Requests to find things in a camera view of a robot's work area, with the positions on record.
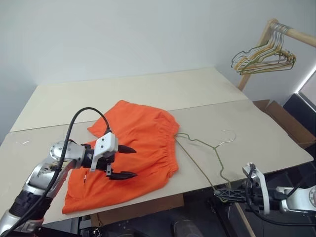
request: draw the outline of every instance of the wooden rack pole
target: wooden rack pole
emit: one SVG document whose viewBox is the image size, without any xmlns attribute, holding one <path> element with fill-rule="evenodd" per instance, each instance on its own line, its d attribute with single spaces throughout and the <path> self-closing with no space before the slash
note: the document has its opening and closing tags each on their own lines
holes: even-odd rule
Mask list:
<svg viewBox="0 0 316 237">
<path fill-rule="evenodd" d="M 271 32 L 272 32 L 272 30 L 270 28 L 272 23 L 278 23 L 278 20 L 271 19 L 267 22 L 257 46 L 262 46 L 265 43 L 267 43 L 267 41 L 269 40 L 269 38 L 271 36 Z M 316 37 L 314 37 L 314 36 L 299 32 L 293 28 L 289 29 L 285 33 L 285 35 L 316 48 Z M 240 83 L 238 85 L 239 90 L 242 91 L 245 88 L 250 76 L 251 76 L 251 74 L 246 74 L 246 75 L 241 76 L 241 80 L 240 80 Z"/>
<path fill-rule="evenodd" d="M 289 29 L 285 35 L 316 48 L 316 37 L 314 36 L 299 32 L 293 28 Z"/>
</svg>

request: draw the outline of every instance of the metal hanger hook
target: metal hanger hook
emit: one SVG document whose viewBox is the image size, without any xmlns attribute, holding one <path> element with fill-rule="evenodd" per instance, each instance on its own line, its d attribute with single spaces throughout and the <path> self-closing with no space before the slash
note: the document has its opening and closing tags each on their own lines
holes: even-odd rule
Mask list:
<svg viewBox="0 0 316 237">
<path fill-rule="evenodd" d="M 226 130 L 223 130 L 223 132 L 232 132 L 234 134 L 234 138 L 232 140 L 229 140 L 229 141 L 221 142 L 218 146 L 221 146 L 224 143 L 229 143 L 229 142 L 233 142 L 234 140 L 236 140 L 237 135 L 236 135 L 236 133 L 233 130 L 226 129 Z"/>
</svg>

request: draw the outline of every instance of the orange fabric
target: orange fabric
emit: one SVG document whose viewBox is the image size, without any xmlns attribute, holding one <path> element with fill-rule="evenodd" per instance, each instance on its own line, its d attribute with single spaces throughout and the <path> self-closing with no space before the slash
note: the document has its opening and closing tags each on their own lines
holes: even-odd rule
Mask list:
<svg viewBox="0 0 316 237">
<path fill-rule="evenodd" d="M 105 113 L 118 143 L 136 150 L 134 154 L 116 153 L 114 172 L 131 171 L 138 176 L 127 180 L 109 180 L 103 171 L 87 168 L 73 170 L 63 213 L 71 213 L 131 200 L 162 188 L 178 170 L 174 154 L 174 134 L 179 125 L 162 109 L 119 101 Z M 96 137 L 105 131 L 102 118 L 88 130 Z"/>
</svg>

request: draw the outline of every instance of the wire hanger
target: wire hanger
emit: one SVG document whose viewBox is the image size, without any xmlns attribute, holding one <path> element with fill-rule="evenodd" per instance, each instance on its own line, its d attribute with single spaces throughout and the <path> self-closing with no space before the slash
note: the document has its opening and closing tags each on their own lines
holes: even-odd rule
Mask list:
<svg viewBox="0 0 316 237">
<path fill-rule="evenodd" d="M 223 130 L 223 132 L 228 132 L 228 131 L 232 132 L 234 134 L 234 138 L 232 140 L 229 140 L 229 141 L 221 142 L 217 147 L 223 145 L 224 143 L 229 143 L 229 142 L 233 142 L 234 140 L 236 140 L 237 135 L 233 130 L 230 130 L 230 129 Z"/>
<path fill-rule="evenodd" d="M 265 45 L 251 48 L 248 52 L 238 53 L 232 59 L 231 67 L 241 75 L 292 69 L 296 57 L 288 50 L 282 49 L 284 34 L 290 27 L 272 23 L 271 29 L 273 32 Z"/>
</svg>

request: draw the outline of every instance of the white tabletop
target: white tabletop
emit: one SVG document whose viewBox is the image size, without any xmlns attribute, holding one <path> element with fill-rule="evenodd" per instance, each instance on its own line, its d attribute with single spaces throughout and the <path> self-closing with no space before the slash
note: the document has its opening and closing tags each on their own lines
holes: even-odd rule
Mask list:
<svg viewBox="0 0 316 237">
<path fill-rule="evenodd" d="M 247 97 L 214 68 L 102 80 L 39 85 L 11 131 L 68 124 L 83 107 L 107 111 L 126 100 L 176 110 Z M 94 121 L 85 112 L 78 122 Z"/>
<path fill-rule="evenodd" d="M 232 181 L 245 178 L 241 168 L 250 161 L 266 173 L 313 160 L 279 125 L 247 99 L 174 110 L 170 113 L 180 124 L 181 132 L 213 145 L 232 138 L 231 133 L 222 130 L 231 129 L 236 133 L 235 141 L 218 148 L 225 166 L 223 174 Z M 78 143 L 95 139 L 86 130 L 91 124 L 93 122 L 75 124 L 71 138 Z M 67 128 L 67 125 L 60 125 L 12 132 L 6 136 L 0 147 L 2 166 L 0 213 L 10 208 L 33 167 L 47 156 L 50 146 L 56 141 L 64 140 Z M 220 164 L 213 150 L 189 142 L 185 138 L 179 138 L 179 141 L 201 165 L 214 185 L 225 183 L 225 180 L 219 176 Z M 209 187 L 205 177 L 178 145 L 176 145 L 176 157 L 179 170 L 163 188 L 118 205 L 63 215 L 61 210 L 67 192 L 67 182 L 65 182 L 46 213 L 45 222 L 79 217 Z"/>
</svg>

